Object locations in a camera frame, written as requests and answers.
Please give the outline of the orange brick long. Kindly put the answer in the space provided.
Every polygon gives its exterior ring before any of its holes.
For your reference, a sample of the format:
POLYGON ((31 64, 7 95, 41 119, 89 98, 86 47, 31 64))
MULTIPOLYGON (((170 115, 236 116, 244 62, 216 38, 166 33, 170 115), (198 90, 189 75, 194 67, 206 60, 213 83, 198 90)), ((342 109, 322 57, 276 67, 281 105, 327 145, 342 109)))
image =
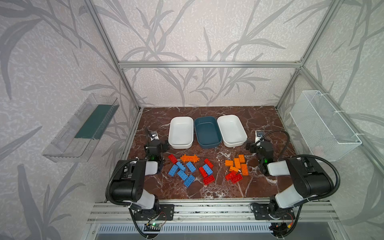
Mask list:
POLYGON ((239 170, 241 169, 241 162, 239 158, 234 158, 234 164, 235 164, 235 168, 239 170))

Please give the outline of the orange lego chassis plate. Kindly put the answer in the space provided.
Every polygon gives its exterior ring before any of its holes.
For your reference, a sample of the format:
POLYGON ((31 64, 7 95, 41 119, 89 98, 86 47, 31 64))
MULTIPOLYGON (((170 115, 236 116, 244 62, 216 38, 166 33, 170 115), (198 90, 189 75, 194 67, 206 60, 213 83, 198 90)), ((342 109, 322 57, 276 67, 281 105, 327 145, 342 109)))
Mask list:
POLYGON ((197 155, 193 155, 193 156, 183 155, 180 159, 184 163, 188 163, 188 162, 197 163, 200 160, 200 158, 197 155))

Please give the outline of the orange brick square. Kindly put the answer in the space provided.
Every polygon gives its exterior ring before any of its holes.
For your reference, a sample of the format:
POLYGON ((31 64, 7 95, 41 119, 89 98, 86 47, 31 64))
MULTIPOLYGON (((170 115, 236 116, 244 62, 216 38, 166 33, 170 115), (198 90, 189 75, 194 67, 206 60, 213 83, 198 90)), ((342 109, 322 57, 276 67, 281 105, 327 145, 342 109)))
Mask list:
POLYGON ((234 163, 234 161, 226 160, 226 161, 225 161, 225 166, 226 166, 226 167, 234 167, 234 166, 235 166, 235 163, 234 163))

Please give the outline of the red brick sloped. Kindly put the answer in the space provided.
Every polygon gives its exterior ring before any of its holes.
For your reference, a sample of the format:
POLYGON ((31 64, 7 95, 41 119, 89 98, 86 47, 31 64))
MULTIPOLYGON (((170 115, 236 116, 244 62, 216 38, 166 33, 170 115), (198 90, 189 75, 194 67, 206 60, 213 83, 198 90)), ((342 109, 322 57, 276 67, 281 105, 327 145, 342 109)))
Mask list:
POLYGON ((227 175, 225 176, 225 179, 226 179, 227 181, 230 181, 236 174, 237 174, 237 172, 232 171, 232 172, 230 172, 229 174, 227 174, 227 175))

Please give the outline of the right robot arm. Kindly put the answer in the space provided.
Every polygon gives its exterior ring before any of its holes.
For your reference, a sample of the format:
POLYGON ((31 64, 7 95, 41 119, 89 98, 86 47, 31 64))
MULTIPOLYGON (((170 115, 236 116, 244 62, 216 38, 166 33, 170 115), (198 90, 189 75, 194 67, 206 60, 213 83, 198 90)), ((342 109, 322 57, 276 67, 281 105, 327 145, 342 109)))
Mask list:
POLYGON ((336 167, 321 157, 296 155, 274 161, 273 145, 268 141, 247 143, 246 149, 257 155, 259 168, 264 175, 289 176, 293 182, 283 192, 270 197, 267 210, 271 215, 328 198, 341 185, 336 167))

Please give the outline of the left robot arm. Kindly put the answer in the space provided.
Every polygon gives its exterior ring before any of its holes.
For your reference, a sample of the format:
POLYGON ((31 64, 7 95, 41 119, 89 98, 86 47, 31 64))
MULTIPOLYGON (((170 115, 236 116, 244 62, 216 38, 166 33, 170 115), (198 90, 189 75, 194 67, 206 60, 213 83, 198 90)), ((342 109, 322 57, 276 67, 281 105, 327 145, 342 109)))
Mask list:
POLYGON ((159 199, 145 190, 145 177, 159 174, 164 166, 163 153, 168 141, 152 140, 145 146, 143 159, 118 161, 106 187, 106 199, 134 211, 160 213, 159 199))

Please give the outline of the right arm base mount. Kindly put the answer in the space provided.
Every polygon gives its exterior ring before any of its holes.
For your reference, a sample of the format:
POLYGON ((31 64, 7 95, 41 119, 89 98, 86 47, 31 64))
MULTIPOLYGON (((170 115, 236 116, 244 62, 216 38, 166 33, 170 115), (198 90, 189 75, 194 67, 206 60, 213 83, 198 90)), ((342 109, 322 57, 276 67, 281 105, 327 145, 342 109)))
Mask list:
POLYGON ((295 220, 295 214, 292 208, 282 209, 277 205, 251 203, 251 212, 256 220, 295 220))

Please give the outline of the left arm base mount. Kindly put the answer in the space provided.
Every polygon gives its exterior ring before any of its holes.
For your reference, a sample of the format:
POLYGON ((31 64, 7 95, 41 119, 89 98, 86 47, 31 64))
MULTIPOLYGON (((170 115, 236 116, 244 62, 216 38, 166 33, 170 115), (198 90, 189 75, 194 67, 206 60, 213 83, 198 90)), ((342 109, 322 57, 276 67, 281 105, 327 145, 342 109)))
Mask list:
POLYGON ((150 210, 134 211, 134 218, 136 221, 149 221, 149 220, 160 220, 160 221, 172 221, 175 213, 175 205, 173 204, 160 204, 154 206, 150 210))

